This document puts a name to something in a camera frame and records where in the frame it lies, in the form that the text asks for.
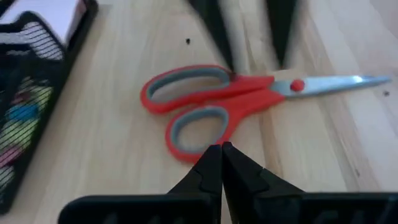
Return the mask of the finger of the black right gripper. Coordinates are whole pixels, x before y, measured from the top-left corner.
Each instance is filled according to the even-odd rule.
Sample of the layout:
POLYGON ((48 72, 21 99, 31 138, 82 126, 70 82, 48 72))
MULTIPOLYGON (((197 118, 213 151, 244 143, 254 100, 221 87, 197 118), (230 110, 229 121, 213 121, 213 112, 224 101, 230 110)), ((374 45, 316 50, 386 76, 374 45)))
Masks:
POLYGON ((228 68, 235 71, 231 42, 221 11, 220 0, 186 0, 203 21, 228 68))
POLYGON ((271 41, 278 66, 287 66, 289 38, 299 0, 266 0, 271 41))

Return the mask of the black mesh desk organizer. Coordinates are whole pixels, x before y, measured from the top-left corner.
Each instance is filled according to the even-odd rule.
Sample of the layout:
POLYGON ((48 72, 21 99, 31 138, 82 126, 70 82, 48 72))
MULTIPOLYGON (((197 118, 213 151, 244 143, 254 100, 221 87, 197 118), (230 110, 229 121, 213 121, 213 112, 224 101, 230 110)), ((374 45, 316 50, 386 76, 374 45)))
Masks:
MULTIPOLYGON (((0 16, 15 1, 0 0, 0 16)), ((0 149, 0 216, 12 207, 53 108, 98 13, 97 0, 84 2, 88 9, 68 45, 63 45, 33 12, 23 12, 17 21, 0 24, 0 130, 6 122, 6 111, 27 98, 27 93, 23 92, 28 87, 53 88, 30 144, 25 148, 0 149)))

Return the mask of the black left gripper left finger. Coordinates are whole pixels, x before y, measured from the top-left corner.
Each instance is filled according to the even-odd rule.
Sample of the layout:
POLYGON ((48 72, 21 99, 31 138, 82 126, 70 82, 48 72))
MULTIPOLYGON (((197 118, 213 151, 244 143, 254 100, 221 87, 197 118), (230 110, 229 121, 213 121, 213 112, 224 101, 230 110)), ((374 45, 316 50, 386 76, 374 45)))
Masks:
POLYGON ((215 145, 166 194, 80 197, 62 208, 58 224, 220 224, 221 178, 215 145))

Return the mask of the red handled scissors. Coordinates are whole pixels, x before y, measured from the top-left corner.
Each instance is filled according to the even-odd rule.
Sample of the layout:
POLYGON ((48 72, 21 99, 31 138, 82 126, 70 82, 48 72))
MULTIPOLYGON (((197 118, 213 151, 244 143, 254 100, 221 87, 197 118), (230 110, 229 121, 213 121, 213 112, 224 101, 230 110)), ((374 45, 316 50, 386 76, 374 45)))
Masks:
POLYGON ((237 75, 218 65, 190 65, 161 73, 149 80, 141 89, 140 100, 151 113, 167 113, 177 108, 191 107, 170 120, 165 131, 169 152, 184 162, 196 163, 206 147, 188 149, 178 141, 178 134, 188 123, 216 116, 223 120, 221 132, 214 144, 228 141, 245 117, 266 110, 288 98, 324 95, 337 91, 366 88, 387 83, 387 75, 334 75, 276 80, 273 76, 237 75), (218 86, 202 88, 165 101, 154 100, 154 93, 163 86, 193 77, 214 77, 218 86))

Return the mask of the pink sticky note pad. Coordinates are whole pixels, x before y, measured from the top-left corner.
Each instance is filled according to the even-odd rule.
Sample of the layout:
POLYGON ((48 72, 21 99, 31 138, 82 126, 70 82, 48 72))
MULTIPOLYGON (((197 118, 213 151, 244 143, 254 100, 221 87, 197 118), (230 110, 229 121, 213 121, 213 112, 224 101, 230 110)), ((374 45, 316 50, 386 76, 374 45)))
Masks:
POLYGON ((84 0, 16 0, 0 16, 0 24, 10 24, 23 12, 33 12, 63 45, 68 45, 87 9, 84 0))

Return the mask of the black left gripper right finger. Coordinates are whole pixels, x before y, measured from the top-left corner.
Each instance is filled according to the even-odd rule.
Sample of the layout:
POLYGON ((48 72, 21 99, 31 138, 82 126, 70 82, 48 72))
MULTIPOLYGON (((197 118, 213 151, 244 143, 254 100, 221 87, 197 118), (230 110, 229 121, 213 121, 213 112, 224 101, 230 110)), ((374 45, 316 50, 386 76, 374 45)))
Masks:
POLYGON ((230 142, 223 144, 223 182, 238 224, 398 224, 397 192, 305 192, 230 142))

